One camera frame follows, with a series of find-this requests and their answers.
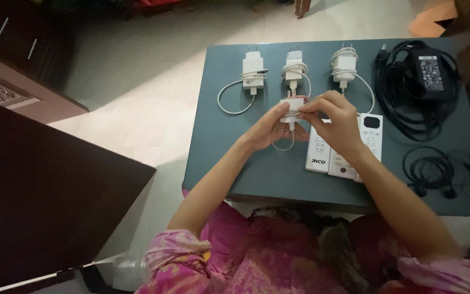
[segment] person's right hand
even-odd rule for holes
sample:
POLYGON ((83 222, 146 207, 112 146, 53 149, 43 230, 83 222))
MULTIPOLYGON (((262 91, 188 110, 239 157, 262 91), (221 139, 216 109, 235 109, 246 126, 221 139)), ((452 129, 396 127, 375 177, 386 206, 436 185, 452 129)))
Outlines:
POLYGON ((356 107, 339 92, 327 91, 299 110, 303 112, 299 117, 314 126, 317 134, 348 162, 369 150, 360 137, 356 107), (331 123, 318 118, 317 111, 327 114, 331 123))

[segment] pink sleeve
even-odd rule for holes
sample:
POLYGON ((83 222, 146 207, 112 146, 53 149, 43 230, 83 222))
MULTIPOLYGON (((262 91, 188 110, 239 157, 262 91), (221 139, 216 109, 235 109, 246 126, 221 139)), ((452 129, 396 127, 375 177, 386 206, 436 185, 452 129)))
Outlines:
POLYGON ((202 293, 211 276, 206 262, 211 244, 188 230, 166 230, 157 235, 145 254, 147 284, 136 293, 202 293))
POLYGON ((431 293, 470 293, 469 259, 444 259, 421 264, 416 258, 401 257, 398 270, 412 283, 433 289, 431 293))

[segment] tile floor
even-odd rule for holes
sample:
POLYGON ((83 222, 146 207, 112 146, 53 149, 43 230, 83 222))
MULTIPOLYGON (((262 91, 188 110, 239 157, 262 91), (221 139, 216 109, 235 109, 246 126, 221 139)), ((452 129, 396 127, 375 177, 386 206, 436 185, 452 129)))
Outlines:
MULTIPOLYGON (((98 258, 140 254, 181 202, 206 46, 410 37, 423 2, 313 0, 301 20, 292 6, 216 2, 83 29, 66 93, 92 112, 50 125, 158 168, 98 258)), ((470 242, 470 218, 444 219, 470 242)))

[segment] gray table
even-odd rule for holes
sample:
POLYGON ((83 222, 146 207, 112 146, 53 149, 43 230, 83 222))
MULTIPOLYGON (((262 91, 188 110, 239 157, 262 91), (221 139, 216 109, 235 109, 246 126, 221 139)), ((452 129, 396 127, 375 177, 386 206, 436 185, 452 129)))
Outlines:
MULTIPOLYGON (((358 74, 373 86, 373 62, 378 50, 382 44, 387 44, 390 50, 401 41, 403 40, 353 40, 347 41, 346 45, 352 43, 357 50, 358 74)), ((455 45, 449 38, 426 39, 425 42, 453 55, 456 53, 455 45)), ((238 80, 242 71, 242 59, 248 48, 254 50, 255 45, 208 47, 183 187, 193 188, 240 135, 280 99, 286 97, 280 70, 285 64, 288 51, 297 48, 303 51, 304 63, 309 67, 312 97, 315 97, 334 87, 329 82, 329 61, 331 55, 341 46, 342 41, 258 44, 258 50, 264 58, 264 67, 269 69, 264 93, 259 90, 255 104, 247 112, 237 116, 227 115, 219 109, 217 93, 226 84, 238 80)), ((303 93, 304 86, 301 86, 298 94, 303 93)), ((349 84, 346 97, 359 112, 366 112, 371 106, 369 91, 358 79, 349 84)), ((244 109, 250 99, 241 84, 238 84, 223 93, 221 102, 225 109, 238 111, 244 109)), ((373 113, 383 114, 378 104, 373 113)), ((305 121, 301 124, 309 130, 305 121)), ((418 143, 404 137, 388 119, 384 119, 383 132, 382 163, 407 183, 401 159, 418 143)), ((278 144, 287 146, 289 141, 279 141, 278 144)), ((460 91, 458 107, 444 124, 442 134, 426 144, 445 152, 461 149, 470 153, 470 107, 465 88, 460 91)), ((296 142, 286 152, 275 150, 272 146, 256 152, 235 180, 229 199, 308 203, 322 209, 327 207, 357 213, 374 209, 372 198, 363 184, 305 170, 307 148, 307 143, 296 142)), ((439 215, 470 216, 470 185, 464 191, 452 200, 443 197, 440 191, 429 191, 423 199, 439 215)))

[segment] dark wooden door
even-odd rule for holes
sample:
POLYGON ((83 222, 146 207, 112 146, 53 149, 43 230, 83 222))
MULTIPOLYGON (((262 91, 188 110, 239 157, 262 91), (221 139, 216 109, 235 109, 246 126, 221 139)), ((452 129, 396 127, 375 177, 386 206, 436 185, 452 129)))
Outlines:
POLYGON ((0 106, 0 287, 92 262, 155 171, 0 106))

